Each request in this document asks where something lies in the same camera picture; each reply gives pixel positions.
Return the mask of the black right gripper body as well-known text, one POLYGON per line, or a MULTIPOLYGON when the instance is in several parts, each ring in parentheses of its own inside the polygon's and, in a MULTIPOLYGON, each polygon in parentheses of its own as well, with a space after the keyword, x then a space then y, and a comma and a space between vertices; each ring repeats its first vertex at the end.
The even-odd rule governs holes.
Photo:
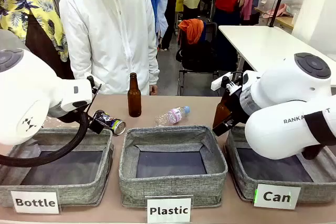
POLYGON ((238 123, 246 123, 248 114, 243 110, 240 104, 241 89, 238 89, 233 94, 229 95, 226 101, 226 106, 230 110, 229 123, 230 126, 235 126, 238 123))

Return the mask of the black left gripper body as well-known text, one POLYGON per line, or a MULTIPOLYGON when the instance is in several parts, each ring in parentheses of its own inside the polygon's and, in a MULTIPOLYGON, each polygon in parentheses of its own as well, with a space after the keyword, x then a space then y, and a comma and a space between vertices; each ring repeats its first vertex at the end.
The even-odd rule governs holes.
POLYGON ((93 132, 100 134, 105 127, 104 119, 102 113, 96 112, 93 116, 89 116, 89 126, 88 128, 93 132))

